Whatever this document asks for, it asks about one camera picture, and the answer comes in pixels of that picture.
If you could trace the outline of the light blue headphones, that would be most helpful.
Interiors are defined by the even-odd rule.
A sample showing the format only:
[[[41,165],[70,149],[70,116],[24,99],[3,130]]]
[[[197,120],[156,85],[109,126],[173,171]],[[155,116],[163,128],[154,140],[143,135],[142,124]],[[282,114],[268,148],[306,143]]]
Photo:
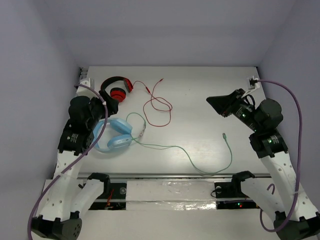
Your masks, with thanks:
[[[106,132],[102,134],[94,148],[101,153],[119,152],[127,149],[132,143],[133,127],[122,118],[100,120],[93,130],[94,141],[102,132],[105,123]]]

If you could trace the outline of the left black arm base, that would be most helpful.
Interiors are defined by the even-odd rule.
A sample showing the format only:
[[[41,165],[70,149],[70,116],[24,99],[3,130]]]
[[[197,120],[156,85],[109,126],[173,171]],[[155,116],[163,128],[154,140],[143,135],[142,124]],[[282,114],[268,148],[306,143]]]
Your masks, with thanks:
[[[103,193],[94,201],[89,210],[125,210],[127,184],[111,182],[110,176],[104,173],[92,173],[88,180],[99,180],[103,183]]]

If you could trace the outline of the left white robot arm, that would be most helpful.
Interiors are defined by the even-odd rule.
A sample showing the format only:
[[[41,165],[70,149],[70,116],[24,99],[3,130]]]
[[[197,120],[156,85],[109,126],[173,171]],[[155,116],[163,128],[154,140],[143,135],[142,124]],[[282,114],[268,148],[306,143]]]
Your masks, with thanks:
[[[71,99],[67,120],[58,143],[57,163],[52,181],[36,201],[28,219],[28,239],[33,234],[50,240],[76,240],[82,229],[82,218],[98,197],[111,193],[110,178],[93,173],[80,193],[78,175],[85,156],[97,144],[94,135],[99,124],[105,128],[107,119],[118,112],[118,101],[104,90],[93,97],[76,96]]]

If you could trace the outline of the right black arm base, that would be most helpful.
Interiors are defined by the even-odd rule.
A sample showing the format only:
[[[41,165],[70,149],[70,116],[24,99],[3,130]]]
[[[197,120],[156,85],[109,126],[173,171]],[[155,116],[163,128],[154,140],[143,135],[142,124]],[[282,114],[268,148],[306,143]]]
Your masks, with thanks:
[[[211,197],[217,200],[218,210],[257,209],[256,203],[241,191],[241,183],[246,179],[254,179],[250,171],[242,171],[232,175],[230,182],[217,182]]]

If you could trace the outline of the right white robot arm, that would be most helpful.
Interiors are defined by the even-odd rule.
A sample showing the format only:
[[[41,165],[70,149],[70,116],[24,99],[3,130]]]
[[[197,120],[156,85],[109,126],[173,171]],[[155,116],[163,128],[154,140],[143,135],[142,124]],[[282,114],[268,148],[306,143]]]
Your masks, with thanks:
[[[277,130],[283,120],[280,104],[267,98],[255,107],[241,88],[229,95],[207,97],[206,101],[219,115],[224,118],[233,115],[253,131],[250,145],[268,170],[279,196],[260,185],[249,171],[232,176],[231,192],[252,199],[261,214],[273,222],[273,230],[281,240],[303,240],[319,234],[320,212],[298,182],[288,147]]]

